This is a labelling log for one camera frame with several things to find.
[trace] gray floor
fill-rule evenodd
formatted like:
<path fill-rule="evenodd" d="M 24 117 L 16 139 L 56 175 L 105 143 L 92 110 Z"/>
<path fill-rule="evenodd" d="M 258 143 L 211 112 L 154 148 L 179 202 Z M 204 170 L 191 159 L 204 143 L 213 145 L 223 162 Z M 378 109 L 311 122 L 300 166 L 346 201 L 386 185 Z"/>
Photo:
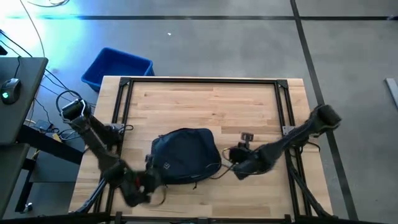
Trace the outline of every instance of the gray floor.
<path fill-rule="evenodd" d="M 23 16 L 19 2 L 13 2 L 6 14 Z M 398 15 L 395 0 L 297 0 L 297 7 L 301 16 Z M 27 8 L 42 17 L 293 15 L 289 0 L 71 0 L 57 8 Z M 35 19 L 35 23 L 50 60 L 48 69 L 91 102 L 97 95 L 80 76 L 103 47 L 112 47 L 153 60 L 157 76 L 303 78 L 310 106 L 317 105 L 294 21 Z M 6 19 L 0 28 L 29 52 L 41 56 L 29 20 Z M 398 23 L 303 21 L 303 29 L 325 102 L 343 118 L 335 136 L 359 219 L 394 223 L 398 218 L 398 151 L 394 140 L 398 121 L 397 108 L 383 80 L 398 77 Z M 57 93 L 62 91 L 46 78 L 42 84 Z M 67 128 L 56 113 L 55 97 L 45 88 L 37 95 L 50 119 Z M 33 119 L 45 119 L 42 108 L 35 107 Z M 82 142 L 74 144 L 82 148 Z M 325 138 L 320 145 L 333 211 L 346 218 Z M 58 163 L 50 155 L 42 157 L 43 164 Z M 67 212 L 74 187 L 71 179 L 78 167 L 68 162 L 60 166 L 68 178 L 57 180 L 62 183 L 35 185 L 30 195 L 34 213 L 13 212 L 21 190 L 19 181 L 5 218 Z M 51 172 L 43 170 L 49 172 L 42 174 L 43 178 L 50 181 Z"/>

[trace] metal table frame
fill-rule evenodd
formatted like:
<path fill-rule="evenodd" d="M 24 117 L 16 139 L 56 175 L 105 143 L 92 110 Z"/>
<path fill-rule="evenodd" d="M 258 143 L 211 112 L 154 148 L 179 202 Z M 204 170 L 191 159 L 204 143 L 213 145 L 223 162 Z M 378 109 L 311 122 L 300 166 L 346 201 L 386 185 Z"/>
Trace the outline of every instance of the metal table frame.
<path fill-rule="evenodd" d="M 289 85 L 287 80 L 265 80 L 265 79 L 227 79 L 227 78 L 177 78 L 177 77 L 170 77 L 170 78 L 147 78 L 147 77 L 121 77 L 119 82 L 119 89 L 118 94 L 116 96 L 116 102 L 114 106 L 113 116 L 112 116 L 112 123 L 118 122 L 118 114 L 121 106 L 122 94 L 127 86 L 127 95 L 126 95 L 126 103 L 123 109 L 123 116 L 122 116 L 122 124 L 127 125 L 127 117 L 129 114 L 130 102 L 132 98 L 132 90 L 134 83 L 136 82 L 161 82 L 161 83 L 229 83 L 229 84 L 242 84 L 242 85 L 250 85 L 250 84 L 264 84 L 264 85 L 272 85 L 275 90 L 275 97 L 277 103 L 277 109 L 279 114 L 279 123 L 280 123 L 280 131 L 284 133 L 284 127 L 286 127 L 286 121 L 284 117 L 284 109 L 282 106 L 282 97 L 280 91 L 284 92 L 285 102 L 287 105 L 287 114 L 289 117 L 289 125 L 295 126 L 294 121 L 294 114 L 292 109 L 292 102 L 290 100 L 290 93 L 289 93 Z M 123 141 L 117 145 L 116 154 L 121 155 L 123 148 Z M 303 161 L 301 155 L 299 153 L 299 148 L 294 149 L 295 152 L 295 159 L 297 163 L 297 170 L 299 176 L 305 182 L 305 174 L 303 169 Z M 292 160 L 292 155 L 289 150 L 285 151 L 285 159 L 286 161 Z M 292 197 L 292 206 L 293 206 L 293 213 L 294 217 L 300 216 L 299 210 L 299 200 L 297 197 L 295 181 L 291 174 L 289 173 L 289 168 L 287 171 L 287 175 L 289 178 L 289 188 L 290 194 Z M 108 198 L 106 199 L 106 206 L 105 212 L 111 213 L 112 204 L 113 204 L 113 197 L 114 197 L 114 189 L 109 189 Z M 100 212 L 100 204 L 101 204 L 102 194 L 98 197 L 94 205 L 94 213 Z M 306 216 L 312 216 L 311 206 L 303 194 L 303 203 L 305 209 Z M 187 218 L 174 218 L 174 217 L 123 217 L 123 221 L 140 221 L 140 222 L 170 222 L 171 220 L 175 221 L 182 221 L 187 220 Z M 286 215 L 284 218 L 209 218 L 206 219 L 206 222 L 228 222 L 228 223 L 289 223 L 290 215 Z"/>

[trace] wood grain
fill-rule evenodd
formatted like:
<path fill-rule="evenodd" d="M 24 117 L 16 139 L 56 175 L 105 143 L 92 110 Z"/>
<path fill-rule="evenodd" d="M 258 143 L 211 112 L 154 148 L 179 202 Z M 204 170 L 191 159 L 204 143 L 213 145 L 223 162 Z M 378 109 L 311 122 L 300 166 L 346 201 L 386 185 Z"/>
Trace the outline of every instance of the wood grain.
<path fill-rule="evenodd" d="M 104 77 L 95 111 L 95 116 L 104 123 L 111 121 L 119 79 Z M 288 82 L 295 122 L 302 124 L 310 112 L 303 81 L 288 79 Z M 122 158 L 133 169 L 144 168 L 152 140 L 178 128 L 210 129 L 219 150 L 237 144 L 243 131 L 255 134 L 252 148 L 281 137 L 274 87 L 261 84 L 135 82 L 127 123 L 134 130 L 126 132 Z M 292 214 L 283 157 L 272 171 L 243 181 L 230 172 L 218 180 L 199 182 L 195 190 L 193 184 L 170 185 L 165 203 L 155 208 L 143 205 L 129 208 L 117 191 L 112 213 L 122 211 L 123 215 L 140 217 L 282 218 Z M 324 209 L 331 212 L 319 152 L 313 146 L 306 146 L 302 157 L 308 187 Z M 83 156 L 70 210 L 80 207 L 90 196 L 99 176 L 97 160 L 88 151 Z M 301 192 L 297 192 L 302 212 Z M 161 198 L 160 191 L 156 192 L 154 203 Z"/>

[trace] navy blue backpack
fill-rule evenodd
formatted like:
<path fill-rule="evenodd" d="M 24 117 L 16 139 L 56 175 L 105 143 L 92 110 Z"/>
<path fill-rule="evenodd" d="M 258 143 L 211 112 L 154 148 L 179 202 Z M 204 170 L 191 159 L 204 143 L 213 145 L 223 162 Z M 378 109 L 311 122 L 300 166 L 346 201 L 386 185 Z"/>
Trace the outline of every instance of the navy blue backpack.
<path fill-rule="evenodd" d="M 153 140 L 147 167 L 158 170 L 164 184 L 190 184 L 211 177 L 221 157 L 209 129 L 182 128 Z"/>

